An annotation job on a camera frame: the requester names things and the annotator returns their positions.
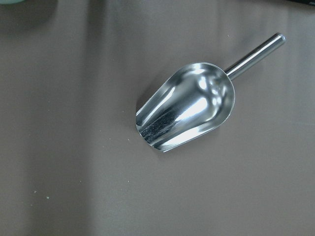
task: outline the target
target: cylindrical handle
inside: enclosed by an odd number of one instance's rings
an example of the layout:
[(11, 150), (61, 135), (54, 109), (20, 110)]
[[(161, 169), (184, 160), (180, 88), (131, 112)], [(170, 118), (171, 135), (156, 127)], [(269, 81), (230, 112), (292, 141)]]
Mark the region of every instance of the cylindrical handle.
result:
[(276, 33), (267, 41), (265, 41), (257, 48), (252, 50), (250, 53), (248, 53), (246, 56), (244, 56), (242, 59), (238, 60), (236, 63), (227, 68), (225, 70), (226, 74), (228, 75), (230, 80), (234, 80), (237, 76), (251, 68), (253, 65), (268, 56), (284, 43), (284, 35), (281, 33)]

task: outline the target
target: metal scoop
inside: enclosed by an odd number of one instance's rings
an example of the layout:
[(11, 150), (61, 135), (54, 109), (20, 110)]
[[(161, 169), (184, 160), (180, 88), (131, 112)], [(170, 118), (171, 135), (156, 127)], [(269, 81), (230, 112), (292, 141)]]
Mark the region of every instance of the metal scoop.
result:
[(185, 65), (137, 112), (140, 135), (166, 152), (219, 127), (234, 106), (231, 81), (284, 42), (276, 33), (225, 71), (206, 62)]

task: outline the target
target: gray table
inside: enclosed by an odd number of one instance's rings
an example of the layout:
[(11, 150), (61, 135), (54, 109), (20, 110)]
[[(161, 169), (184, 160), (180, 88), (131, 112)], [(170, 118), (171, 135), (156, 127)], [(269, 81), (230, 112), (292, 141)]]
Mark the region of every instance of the gray table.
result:
[[(0, 6), (0, 235), (313, 236), (315, 7), (284, 0)], [(219, 129), (167, 153), (135, 112), (179, 67), (226, 68)]]

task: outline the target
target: dark object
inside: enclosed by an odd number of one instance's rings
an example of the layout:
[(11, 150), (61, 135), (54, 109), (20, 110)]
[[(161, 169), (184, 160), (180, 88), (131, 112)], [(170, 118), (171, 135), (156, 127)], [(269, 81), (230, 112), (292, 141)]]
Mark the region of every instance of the dark object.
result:
[(313, 0), (313, 1), (310, 1), (310, 0), (290, 0), (290, 1), (295, 1), (295, 2), (299, 2), (299, 3), (304, 3), (304, 4), (309, 4), (309, 5), (315, 6), (315, 0)]
[(0, 36), (25, 33), (48, 23), (57, 5), (58, 0), (28, 0), (18, 4), (0, 4)]

